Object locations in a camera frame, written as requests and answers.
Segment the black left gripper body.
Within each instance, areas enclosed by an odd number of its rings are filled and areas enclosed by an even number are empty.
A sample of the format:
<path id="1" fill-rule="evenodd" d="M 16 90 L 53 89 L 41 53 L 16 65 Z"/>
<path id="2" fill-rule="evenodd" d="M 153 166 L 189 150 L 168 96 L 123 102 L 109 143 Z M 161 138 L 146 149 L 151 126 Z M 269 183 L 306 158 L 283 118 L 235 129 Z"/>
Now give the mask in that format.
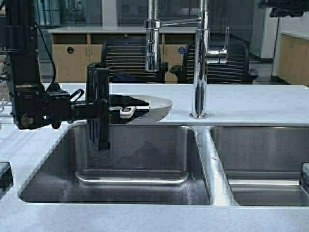
<path id="1" fill-rule="evenodd" d="M 109 103 L 107 97 L 72 101 L 78 94 L 84 94 L 78 89 L 73 94 L 61 89 L 54 82 L 43 93 L 43 125 L 59 128 L 63 121 L 96 120 L 103 128 L 109 124 Z"/>

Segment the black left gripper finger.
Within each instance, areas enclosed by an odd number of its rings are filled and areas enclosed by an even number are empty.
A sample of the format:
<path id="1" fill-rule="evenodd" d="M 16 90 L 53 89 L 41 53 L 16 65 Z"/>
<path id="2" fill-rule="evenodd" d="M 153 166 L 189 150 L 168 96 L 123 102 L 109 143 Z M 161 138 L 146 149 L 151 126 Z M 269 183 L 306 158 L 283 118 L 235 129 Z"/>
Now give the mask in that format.
<path id="1" fill-rule="evenodd" d="M 86 100 L 100 102 L 109 100 L 109 69 L 88 67 L 86 80 Z"/>
<path id="2" fill-rule="evenodd" d="M 95 150 L 110 149 L 108 122 L 99 119 L 88 120 L 88 133 L 90 145 Z"/>

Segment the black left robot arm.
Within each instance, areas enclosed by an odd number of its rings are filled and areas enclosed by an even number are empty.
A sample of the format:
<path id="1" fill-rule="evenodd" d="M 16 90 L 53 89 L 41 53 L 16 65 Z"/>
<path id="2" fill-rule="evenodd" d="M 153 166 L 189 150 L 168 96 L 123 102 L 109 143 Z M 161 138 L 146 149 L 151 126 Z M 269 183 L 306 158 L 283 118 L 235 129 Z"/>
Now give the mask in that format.
<path id="1" fill-rule="evenodd" d="M 5 0 L 5 74 L 12 103 L 11 115 L 20 130 L 45 126 L 58 129 L 64 121 L 86 120 L 89 139 L 97 150 L 109 149 L 109 70 L 99 63 L 88 66 L 86 88 L 74 93 L 53 80 L 41 82 L 38 26 L 31 0 Z"/>

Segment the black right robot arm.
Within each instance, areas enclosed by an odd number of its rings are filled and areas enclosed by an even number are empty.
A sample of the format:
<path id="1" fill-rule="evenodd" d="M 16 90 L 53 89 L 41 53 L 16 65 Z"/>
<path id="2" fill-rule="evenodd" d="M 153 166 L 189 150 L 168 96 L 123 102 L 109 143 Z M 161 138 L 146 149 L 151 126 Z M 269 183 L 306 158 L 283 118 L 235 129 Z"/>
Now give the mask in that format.
<path id="1" fill-rule="evenodd" d="M 309 11 L 308 0 L 259 0 L 260 9 L 271 8 L 269 16 L 277 17 L 302 17 Z"/>

